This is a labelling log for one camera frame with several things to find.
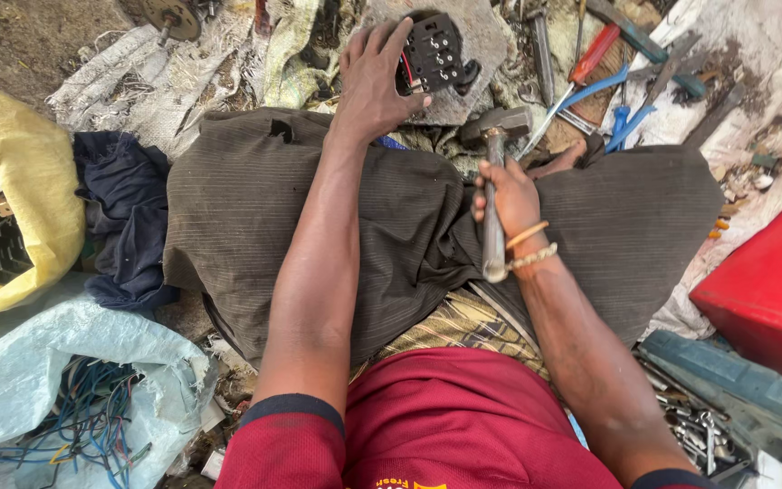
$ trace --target man's right arm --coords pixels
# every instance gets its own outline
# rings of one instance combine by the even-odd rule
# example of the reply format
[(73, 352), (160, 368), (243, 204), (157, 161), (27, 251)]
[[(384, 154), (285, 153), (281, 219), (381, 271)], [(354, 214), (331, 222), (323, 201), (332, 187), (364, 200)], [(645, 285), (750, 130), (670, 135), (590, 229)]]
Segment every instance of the man's right arm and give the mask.
[[(539, 221), (539, 196), (517, 162), (480, 166), (496, 185), (496, 206), (511, 239)], [(481, 217), (484, 198), (475, 199)], [(515, 259), (549, 245), (538, 233)], [(600, 319), (559, 254), (515, 270), (551, 380), (581, 424), (587, 443), (624, 487), (659, 469), (695, 472), (668, 430), (644, 372)]]

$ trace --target tangled wires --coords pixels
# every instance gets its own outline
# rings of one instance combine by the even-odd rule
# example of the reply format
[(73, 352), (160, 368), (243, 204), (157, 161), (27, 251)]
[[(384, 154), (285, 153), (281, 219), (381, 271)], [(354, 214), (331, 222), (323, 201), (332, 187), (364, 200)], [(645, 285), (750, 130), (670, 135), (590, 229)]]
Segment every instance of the tangled wires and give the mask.
[(56, 484), (61, 464), (71, 462), (77, 472), (77, 460), (82, 459), (103, 466), (114, 488), (128, 489), (130, 468), (150, 448), (147, 443), (132, 452), (125, 439), (125, 423), (131, 422), (125, 413), (139, 375), (131, 364), (74, 357), (62, 370), (57, 402), (37, 434), (28, 435), (19, 446), (0, 447), (0, 460), (16, 462), (17, 468), (55, 465), (47, 488)]

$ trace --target yellow sack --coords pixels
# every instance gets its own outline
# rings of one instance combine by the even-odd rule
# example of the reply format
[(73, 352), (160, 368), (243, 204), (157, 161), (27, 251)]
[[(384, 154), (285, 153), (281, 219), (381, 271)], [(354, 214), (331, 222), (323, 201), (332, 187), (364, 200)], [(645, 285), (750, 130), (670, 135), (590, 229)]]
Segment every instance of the yellow sack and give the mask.
[(0, 92), (0, 185), (35, 265), (0, 285), (0, 311), (71, 268), (83, 246), (83, 203), (68, 133)]

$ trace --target gold bracelet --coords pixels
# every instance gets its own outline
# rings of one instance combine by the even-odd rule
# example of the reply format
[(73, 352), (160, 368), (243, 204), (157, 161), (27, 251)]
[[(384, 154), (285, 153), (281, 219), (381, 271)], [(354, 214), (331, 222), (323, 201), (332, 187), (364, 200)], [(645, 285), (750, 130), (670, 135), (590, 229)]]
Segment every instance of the gold bracelet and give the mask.
[(534, 264), (536, 262), (540, 262), (556, 254), (557, 254), (557, 243), (551, 243), (548, 246), (542, 248), (541, 250), (536, 251), (535, 253), (530, 253), (529, 255), (527, 255), (522, 259), (516, 259), (508, 262), (507, 264), (505, 264), (505, 269), (508, 271), (517, 270), (521, 267), (527, 266), (528, 264)]
[(524, 232), (522, 232), (518, 236), (515, 236), (512, 239), (509, 239), (508, 243), (505, 244), (505, 249), (506, 250), (511, 250), (513, 246), (517, 245), (521, 241), (523, 241), (523, 240), (533, 236), (535, 233), (537, 233), (537, 232), (539, 232), (539, 231), (541, 231), (541, 230), (543, 230), (543, 229), (545, 229), (547, 227), (548, 227), (548, 221), (542, 221), (542, 222), (538, 223), (537, 225), (531, 227), (530, 229), (525, 230)]

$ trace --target red box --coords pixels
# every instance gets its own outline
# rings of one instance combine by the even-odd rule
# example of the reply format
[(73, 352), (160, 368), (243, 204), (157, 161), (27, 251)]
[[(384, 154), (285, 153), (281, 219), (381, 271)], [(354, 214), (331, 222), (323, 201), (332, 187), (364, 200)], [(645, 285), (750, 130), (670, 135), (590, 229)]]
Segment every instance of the red box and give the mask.
[(782, 212), (690, 293), (745, 359), (782, 374)]

